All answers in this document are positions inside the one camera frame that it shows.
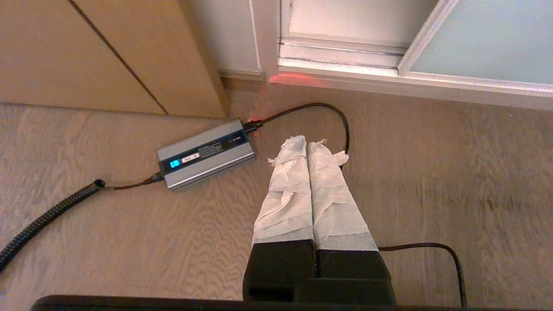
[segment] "cabinet door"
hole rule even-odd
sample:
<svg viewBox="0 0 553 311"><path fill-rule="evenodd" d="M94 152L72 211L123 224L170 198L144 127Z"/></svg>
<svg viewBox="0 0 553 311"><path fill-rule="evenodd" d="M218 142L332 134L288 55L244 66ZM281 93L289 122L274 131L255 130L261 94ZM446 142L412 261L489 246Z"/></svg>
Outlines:
<svg viewBox="0 0 553 311"><path fill-rule="evenodd" d="M191 0L75 0L171 115L225 117L228 102Z"/></svg>
<svg viewBox="0 0 553 311"><path fill-rule="evenodd" d="M0 101L164 113L67 0L0 0Z"/></svg>

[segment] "white tape wrapping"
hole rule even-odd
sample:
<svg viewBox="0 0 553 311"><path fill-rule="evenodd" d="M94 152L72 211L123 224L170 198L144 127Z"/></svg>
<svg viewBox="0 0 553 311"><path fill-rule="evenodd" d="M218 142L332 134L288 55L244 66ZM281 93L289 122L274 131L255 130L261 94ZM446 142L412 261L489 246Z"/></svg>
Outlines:
<svg viewBox="0 0 553 311"><path fill-rule="evenodd" d="M319 250L378 251L340 170L346 161L344 152L332 155L321 142L309 144L315 244Z"/></svg>
<svg viewBox="0 0 553 311"><path fill-rule="evenodd" d="M252 243L313 240L306 147L304 136L290 137L272 161L275 168L253 226Z"/></svg>

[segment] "black power cable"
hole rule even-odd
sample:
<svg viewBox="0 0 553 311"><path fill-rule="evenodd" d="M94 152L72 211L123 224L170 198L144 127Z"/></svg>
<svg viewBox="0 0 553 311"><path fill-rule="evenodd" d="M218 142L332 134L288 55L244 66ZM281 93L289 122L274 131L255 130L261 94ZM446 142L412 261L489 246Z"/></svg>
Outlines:
<svg viewBox="0 0 553 311"><path fill-rule="evenodd" d="M123 190L156 183L161 180L163 180L163 175L161 173L155 173L154 175L152 175L152 177L146 179L141 183L128 186L106 187L106 183L102 179L95 180L90 185L73 193L72 195L65 198L63 201L56 204L53 208L42 214L41 217L38 217L35 221L31 222L30 225L28 225L23 231L21 231L21 233L19 233L15 238L13 238L11 242L8 243L6 247L4 247L2 252L0 252L0 273L4 272L8 264L17 255L17 253L35 235L37 235L42 229L44 229L46 226L56 220L63 213L67 212L73 206L77 205L79 202L85 200L91 195L98 193L100 190Z"/></svg>
<svg viewBox="0 0 553 311"><path fill-rule="evenodd" d="M436 247L449 252L451 257L453 257L453 261L455 262L455 269L457 270L457 283L459 285L459 296L461 299L461 306L463 308L468 308L467 291L465 289L465 277L463 276L463 268L461 267L461 261L459 260L459 257L457 257L457 254L451 247L441 243L413 243L413 244L403 244L403 245L397 245L397 246L379 247L378 250L380 250L381 252L390 252L390 251L406 250L408 248L419 248L419 247Z"/></svg>
<svg viewBox="0 0 553 311"><path fill-rule="evenodd" d="M323 102L307 103L305 105L301 105L301 106L298 106L298 107L294 107L294 108L285 110L283 112L279 112L276 115L270 116L270 117L268 117L266 119L263 119L263 120L257 120L257 121L251 121L251 122L245 123L244 124L244 129L246 130L247 133L254 132L267 122L270 122L270 121L272 121L276 118L279 118L283 115L287 115L291 112L302 110L302 109L309 108L309 107L324 107L324 108L332 109L337 114L340 115L340 117L342 118L342 123L344 124L344 129L346 130L346 144L344 146L344 151L346 152L346 154L348 154L349 153L349 124L347 122L346 115L344 115L344 113L340 109L336 108L335 106L332 106L330 104L323 103Z"/></svg>

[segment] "wooden floor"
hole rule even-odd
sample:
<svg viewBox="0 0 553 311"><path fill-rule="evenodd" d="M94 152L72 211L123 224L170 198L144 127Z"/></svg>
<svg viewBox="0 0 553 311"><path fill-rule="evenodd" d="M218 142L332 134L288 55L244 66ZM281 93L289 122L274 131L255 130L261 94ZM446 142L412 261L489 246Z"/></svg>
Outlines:
<svg viewBox="0 0 553 311"><path fill-rule="evenodd" d="M311 101L351 124L344 175L379 246L442 242L464 265L471 306L553 308L553 112L273 85L229 93L234 117ZM155 150L223 120L0 105L0 246L96 178L157 171ZM313 108L263 127L257 161L174 193L164 183L100 193L37 236L0 276L0 309L87 294L241 299L252 228L290 136L344 133ZM442 250L385 253L400 304L458 304Z"/></svg>

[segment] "wooden cabinet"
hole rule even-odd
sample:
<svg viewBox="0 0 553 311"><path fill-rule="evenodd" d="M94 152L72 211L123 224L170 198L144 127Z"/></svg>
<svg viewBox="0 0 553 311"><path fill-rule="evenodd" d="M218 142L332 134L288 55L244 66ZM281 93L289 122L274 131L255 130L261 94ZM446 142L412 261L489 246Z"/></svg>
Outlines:
<svg viewBox="0 0 553 311"><path fill-rule="evenodd" d="M225 117L190 1L0 0L0 101Z"/></svg>

